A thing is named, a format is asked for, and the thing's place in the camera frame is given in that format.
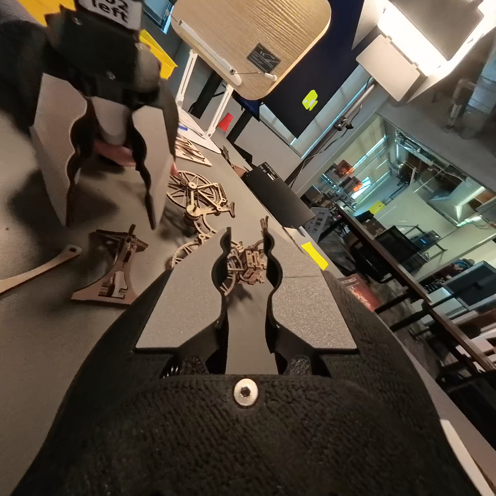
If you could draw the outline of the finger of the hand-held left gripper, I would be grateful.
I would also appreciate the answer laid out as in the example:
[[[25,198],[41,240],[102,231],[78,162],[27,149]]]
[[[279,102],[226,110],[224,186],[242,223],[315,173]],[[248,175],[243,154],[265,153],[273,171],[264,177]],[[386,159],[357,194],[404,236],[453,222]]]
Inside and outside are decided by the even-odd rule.
[[[143,106],[130,117],[130,143],[136,170],[145,184],[145,207],[152,230],[163,215],[173,155],[160,108]]]
[[[30,135],[46,192],[63,226],[71,223],[71,196],[84,154],[73,130],[87,111],[87,99],[68,81],[43,73]]]

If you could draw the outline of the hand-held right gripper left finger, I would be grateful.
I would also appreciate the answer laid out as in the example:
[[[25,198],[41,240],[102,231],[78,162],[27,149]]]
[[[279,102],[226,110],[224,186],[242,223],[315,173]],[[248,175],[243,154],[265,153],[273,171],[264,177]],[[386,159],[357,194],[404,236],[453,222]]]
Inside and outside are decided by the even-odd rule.
[[[197,356],[226,363],[229,325],[223,283],[231,228],[223,228],[172,269],[143,332],[138,352],[171,352],[178,362]]]

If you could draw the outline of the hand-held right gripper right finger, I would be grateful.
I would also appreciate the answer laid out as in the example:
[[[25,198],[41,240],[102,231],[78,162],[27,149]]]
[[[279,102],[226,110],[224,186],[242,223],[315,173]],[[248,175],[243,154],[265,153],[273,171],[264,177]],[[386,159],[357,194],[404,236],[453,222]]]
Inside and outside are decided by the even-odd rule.
[[[268,297],[265,338],[270,353],[296,356],[354,354],[358,348],[318,264],[293,241],[265,233]]]

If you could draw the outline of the wooden model stand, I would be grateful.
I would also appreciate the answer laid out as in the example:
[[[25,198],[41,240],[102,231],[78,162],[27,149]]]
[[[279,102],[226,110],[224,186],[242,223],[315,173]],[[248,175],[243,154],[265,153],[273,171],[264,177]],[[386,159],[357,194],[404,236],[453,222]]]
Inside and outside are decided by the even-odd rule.
[[[135,234],[136,225],[131,224],[124,232],[97,229],[90,239],[99,242],[114,262],[105,275],[90,285],[74,292],[73,301],[95,301],[117,306],[129,306],[138,297],[131,281],[131,267],[136,254],[143,252],[148,244]]]

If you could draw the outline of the wooden parts sheet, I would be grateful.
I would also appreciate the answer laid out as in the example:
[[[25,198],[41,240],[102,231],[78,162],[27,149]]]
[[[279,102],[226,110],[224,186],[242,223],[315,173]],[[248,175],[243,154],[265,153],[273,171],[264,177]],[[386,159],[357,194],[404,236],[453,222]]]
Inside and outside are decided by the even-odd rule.
[[[211,162],[196,148],[194,143],[181,135],[176,138],[175,151],[177,158],[212,167]]]

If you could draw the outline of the person's left hand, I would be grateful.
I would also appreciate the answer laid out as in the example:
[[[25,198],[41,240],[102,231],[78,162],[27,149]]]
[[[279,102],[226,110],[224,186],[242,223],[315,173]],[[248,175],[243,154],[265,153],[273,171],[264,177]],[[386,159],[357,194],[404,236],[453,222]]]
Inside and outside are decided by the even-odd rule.
[[[120,167],[135,168],[136,162],[133,158],[133,152],[126,146],[108,144],[101,140],[94,142],[96,154],[106,161],[110,161]]]

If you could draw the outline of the dark red kit box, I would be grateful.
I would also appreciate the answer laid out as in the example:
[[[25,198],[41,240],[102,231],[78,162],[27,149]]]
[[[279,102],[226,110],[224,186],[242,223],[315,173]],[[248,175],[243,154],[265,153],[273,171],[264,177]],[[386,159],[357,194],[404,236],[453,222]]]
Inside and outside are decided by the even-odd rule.
[[[348,290],[358,299],[368,310],[374,312],[382,305],[382,301],[371,290],[366,281],[358,274],[338,278]]]

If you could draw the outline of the yellow tape strip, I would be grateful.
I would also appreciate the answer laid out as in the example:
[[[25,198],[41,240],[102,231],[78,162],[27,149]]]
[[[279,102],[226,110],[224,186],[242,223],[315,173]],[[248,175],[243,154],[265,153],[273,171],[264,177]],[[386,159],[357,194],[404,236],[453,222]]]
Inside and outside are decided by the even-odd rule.
[[[313,259],[322,271],[329,266],[329,262],[317,251],[312,242],[302,244],[301,248]]]

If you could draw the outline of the yellow plastic bin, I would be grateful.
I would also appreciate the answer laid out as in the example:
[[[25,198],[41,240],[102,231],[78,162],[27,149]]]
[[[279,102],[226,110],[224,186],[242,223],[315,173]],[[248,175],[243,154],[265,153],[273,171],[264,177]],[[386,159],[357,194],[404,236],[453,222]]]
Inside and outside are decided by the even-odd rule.
[[[162,79],[169,79],[174,72],[174,69],[177,67],[177,64],[145,29],[142,29],[140,32],[140,41],[146,44],[150,48],[152,54],[159,60],[161,64],[160,77]]]

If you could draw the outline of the dark wooden scrap piece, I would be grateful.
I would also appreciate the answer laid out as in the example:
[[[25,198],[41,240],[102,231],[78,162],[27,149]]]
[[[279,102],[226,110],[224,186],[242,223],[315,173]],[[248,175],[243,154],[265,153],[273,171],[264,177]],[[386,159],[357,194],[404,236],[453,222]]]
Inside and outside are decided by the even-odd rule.
[[[229,155],[229,149],[226,146],[222,146],[221,155],[239,177],[244,177],[245,174],[252,170],[251,163],[248,161],[248,159],[251,159],[251,155],[245,153],[243,150],[236,146],[235,150],[236,153],[239,155],[238,158],[241,159],[240,165],[232,161]]]

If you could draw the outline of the printed leaflet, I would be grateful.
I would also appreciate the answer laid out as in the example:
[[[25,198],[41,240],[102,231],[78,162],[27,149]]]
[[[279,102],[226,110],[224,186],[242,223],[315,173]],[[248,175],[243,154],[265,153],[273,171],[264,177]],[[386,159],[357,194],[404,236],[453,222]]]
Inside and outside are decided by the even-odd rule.
[[[314,217],[304,224],[305,231],[313,239],[319,238],[330,214],[330,209],[326,207],[312,207],[311,212]]]

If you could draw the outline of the black flat box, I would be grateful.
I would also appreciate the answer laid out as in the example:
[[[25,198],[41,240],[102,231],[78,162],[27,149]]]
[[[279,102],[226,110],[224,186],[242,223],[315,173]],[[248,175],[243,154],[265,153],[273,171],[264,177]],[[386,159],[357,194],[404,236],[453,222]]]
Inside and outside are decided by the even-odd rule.
[[[267,162],[245,172],[241,178],[282,227],[298,229],[315,217]]]

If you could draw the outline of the curved wooden strip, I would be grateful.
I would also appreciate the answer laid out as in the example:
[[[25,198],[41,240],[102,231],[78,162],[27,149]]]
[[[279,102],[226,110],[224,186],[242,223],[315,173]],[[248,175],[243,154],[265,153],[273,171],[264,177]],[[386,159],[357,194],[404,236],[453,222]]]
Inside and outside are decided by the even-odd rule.
[[[1,280],[1,295],[27,283],[28,281],[49,272],[56,267],[80,256],[82,248],[77,245],[66,245],[64,249],[54,258],[44,264],[6,279]]]

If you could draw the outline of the light wooden board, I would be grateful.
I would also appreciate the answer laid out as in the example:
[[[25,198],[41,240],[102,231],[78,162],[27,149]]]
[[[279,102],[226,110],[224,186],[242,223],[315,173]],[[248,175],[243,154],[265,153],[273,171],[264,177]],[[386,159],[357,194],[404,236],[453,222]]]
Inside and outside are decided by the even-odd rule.
[[[326,33],[329,1],[176,1],[176,34],[246,100],[265,98]]]

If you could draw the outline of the large dark screen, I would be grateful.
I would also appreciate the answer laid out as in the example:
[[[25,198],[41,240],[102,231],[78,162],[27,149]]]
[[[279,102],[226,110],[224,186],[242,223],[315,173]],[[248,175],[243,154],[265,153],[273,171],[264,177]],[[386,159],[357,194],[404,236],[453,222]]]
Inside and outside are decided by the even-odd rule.
[[[305,131],[356,69],[359,49],[366,46],[366,40],[363,40],[352,49],[364,1],[329,3],[331,21],[328,30],[268,96],[250,101],[236,92],[233,95],[253,117],[261,117],[260,109],[264,104],[295,137]],[[310,90],[316,90],[318,94],[318,103],[311,112],[302,105]]]

